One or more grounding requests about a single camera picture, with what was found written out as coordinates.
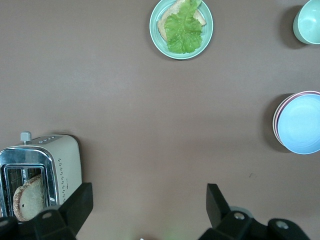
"bread slice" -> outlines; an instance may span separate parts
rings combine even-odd
[[[18,187],[13,195],[13,212],[20,222],[33,219],[45,208],[41,174]]]
[[[158,21],[158,30],[165,41],[167,41],[167,35],[165,30],[165,23],[167,17],[169,17],[171,14],[177,14],[180,10],[181,4],[185,1],[186,0],[176,0],[176,2],[164,12],[161,19]],[[201,26],[204,26],[207,23],[202,14],[199,12],[199,10],[195,11],[193,17],[200,22]]]

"toast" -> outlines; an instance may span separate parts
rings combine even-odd
[[[33,219],[45,208],[44,187],[41,174],[18,187],[13,195],[13,212],[20,222]]]
[[[177,14],[180,10],[181,4],[185,1],[186,0],[176,0],[176,2],[164,12],[161,19],[157,22],[158,30],[165,41],[167,41],[167,35],[165,30],[165,23],[167,17],[169,17],[171,14]],[[201,26],[204,26],[207,23],[198,9],[195,11],[193,17],[200,22]]]

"silver toaster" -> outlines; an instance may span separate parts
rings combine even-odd
[[[41,175],[45,207],[62,205],[82,183],[79,145],[75,138],[50,134],[31,139],[0,152],[0,204],[3,217],[14,217],[13,197],[17,188]]]

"plate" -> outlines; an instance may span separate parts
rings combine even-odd
[[[208,8],[208,6],[202,1],[202,3],[199,5],[198,10],[204,17],[206,24],[202,27],[202,43],[199,48],[197,48],[194,52],[191,53],[174,53],[170,52],[167,47],[167,42],[162,38],[160,35],[160,32],[157,27],[158,21],[161,19],[162,15],[165,13],[165,11],[170,8],[176,0],[161,0],[153,9],[151,17],[150,17],[150,23],[149,23],[149,29],[150,29],[150,35],[152,38],[152,41],[154,45],[159,49],[160,52],[162,52],[164,55],[178,60],[184,60],[184,59],[190,59],[198,54],[200,54],[209,44],[211,37],[214,32],[214,20],[212,18],[211,12]]]
[[[278,119],[279,119],[279,116],[280,114],[282,113],[282,110],[288,105],[288,103],[290,103],[293,99],[299,97],[299,96],[303,96],[303,95],[308,95],[308,94],[315,94],[315,95],[320,95],[320,92],[318,91],[302,91],[302,92],[299,92],[299,93],[295,93],[295,94],[292,94],[290,96],[288,96],[285,100],[283,100],[279,106],[277,107],[277,109],[275,110],[274,112],[274,115],[273,115],[273,119],[272,119],[272,128],[273,128],[273,132],[275,134],[275,137],[276,139],[281,143],[281,140],[279,138],[279,135],[278,135]]]
[[[277,123],[282,144],[296,154],[320,150],[320,95],[306,94],[283,108]]]

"lettuce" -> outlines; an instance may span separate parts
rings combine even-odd
[[[194,14],[202,0],[186,0],[177,14],[167,17],[164,29],[167,47],[177,54],[192,53],[201,46],[202,26]]]

